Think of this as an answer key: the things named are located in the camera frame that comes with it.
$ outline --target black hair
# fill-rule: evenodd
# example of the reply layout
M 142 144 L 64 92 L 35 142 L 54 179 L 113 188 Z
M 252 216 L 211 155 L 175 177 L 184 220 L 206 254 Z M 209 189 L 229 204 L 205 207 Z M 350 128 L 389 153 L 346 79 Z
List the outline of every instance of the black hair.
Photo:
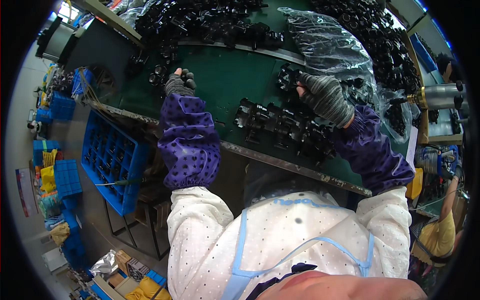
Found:
M 462 75 L 460 73 L 458 62 L 454 58 L 444 53 L 440 53 L 435 63 L 437 64 L 438 71 L 440 72 L 441 75 L 443 75 L 446 72 L 448 64 L 451 63 L 452 73 L 450 74 L 450 77 L 449 77 L 450 81 L 456 82 L 457 80 L 462 80 Z

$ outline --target green screwdriver handle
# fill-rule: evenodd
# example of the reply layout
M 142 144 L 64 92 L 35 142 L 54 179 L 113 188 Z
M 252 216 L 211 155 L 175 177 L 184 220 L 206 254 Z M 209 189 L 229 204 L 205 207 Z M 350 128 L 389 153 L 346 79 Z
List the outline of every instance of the green screwdriver handle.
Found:
M 145 182 L 146 180 L 147 180 L 146 178 L 136 178 L 136 179 L 129 179 L 129 180 L 119 180 L 119 181 L 115 181 L 114 184 L 116 184 L 116 185 L 127 185 L 127 184 L 132 184 L 132 183 Z

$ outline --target green workbench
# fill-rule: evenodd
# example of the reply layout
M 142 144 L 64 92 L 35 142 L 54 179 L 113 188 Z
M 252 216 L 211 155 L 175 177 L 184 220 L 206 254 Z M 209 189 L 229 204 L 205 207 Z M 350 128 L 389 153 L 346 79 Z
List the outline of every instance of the green workbench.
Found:
M 285 17 L 276 9 L 287 6 L 298 10 L 311 10 L 310 2 L 264 0 L 264 3 L 269 4 L 269 7 L 253 12 L 250 20 L 253 23 L 263 22 L 275 31 L 285 31 L 285 45 L 281 50 L 282 53 L 290 51 L 292 56 L 301 58 L 288 32 Z M 127 80 L 120 93 L 101 98 L 102 103 L 117 108 L 124 114 L 127 112 L 125 115 L 137 119 L 158 120 L 162 101 L 157 89 L 149 84 L 147 78 L 154 66 L 160 62 L 160 57 L 155 52 L 148 55 L 149 59 L 143 72 Z M 180 61 L 172 71 L 182 67 L 188 68 L 195 74 L 197 83 L 195 95 L 206 101 L 205 110 L 209 111 L 216 121 L 216 129 L 223 148 L 344 189 L 369 195 L 370 191 L 362 187 L 360 175 L 353 173 L 349 163 L 339 156 L 327 160 L 321 168 L 317 168 L 312 161 L 296 156 L 292 150 L 273 147 L 272 134 L 260 135 L 261 144 L 245 142 L 246 130 L 233 123 L 240 100 L 244 97 L 253 103 L 261 103 L 265 106 L 270 102 L 277 106 L 281 104 L 280 97 L 283 91 L 275 87 L 275 82 L 280 66 L 288 62 L 287 60 L 254 51 L 207 45 L 179 45 L 178 57 Z M 304 69 L 302 65 L 295 63 L 292 64 L 292 68 Z M 382 131 L 388 135 L 386 128 L 382 128 Z M 405 155 L 407 145 L 408 143 L 392 144 L 392 148 Z

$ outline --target gray fingerless glove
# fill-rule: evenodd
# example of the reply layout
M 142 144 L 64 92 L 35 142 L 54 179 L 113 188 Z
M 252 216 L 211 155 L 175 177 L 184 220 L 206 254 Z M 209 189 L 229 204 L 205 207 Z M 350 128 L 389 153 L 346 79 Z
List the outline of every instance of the gray fingerless glove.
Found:
M 187 69 L 182 70 L 182 75 L 170 74 L 165 84 L 165 93 L 167 96 L 178 94 L 182 96 L 195 96 L 197 85 L 193 81 L 193 73 Z
M 299 81 L 307 87 L 300 98 L 320 117 L 343 128 L 353 117 L 355 108 L 342 95 L 342 87 L 333 76 L 300 75 Z

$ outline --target purple sleeve cover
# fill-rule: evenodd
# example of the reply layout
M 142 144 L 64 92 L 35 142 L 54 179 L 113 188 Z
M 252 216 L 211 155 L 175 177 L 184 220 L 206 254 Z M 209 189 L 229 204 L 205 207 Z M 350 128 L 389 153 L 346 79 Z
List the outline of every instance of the purple sleeve cover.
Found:
M 377 195 L 412 181 L 414 172 L 404 157 L 392 151 L 389 138 L 380 132 L 380 117 L 368 106 L 356 106 L 352 124 L 335 128 L 333 142 L 340 156 L 360 174 L 363 186 Z
M 198 97 L 171 94 L 160 112 L 163 136 L 158 148 L 169 172 L 163 183 L 171 190 L 208 187 L 220 166 L 220 138 L 212 115 Z

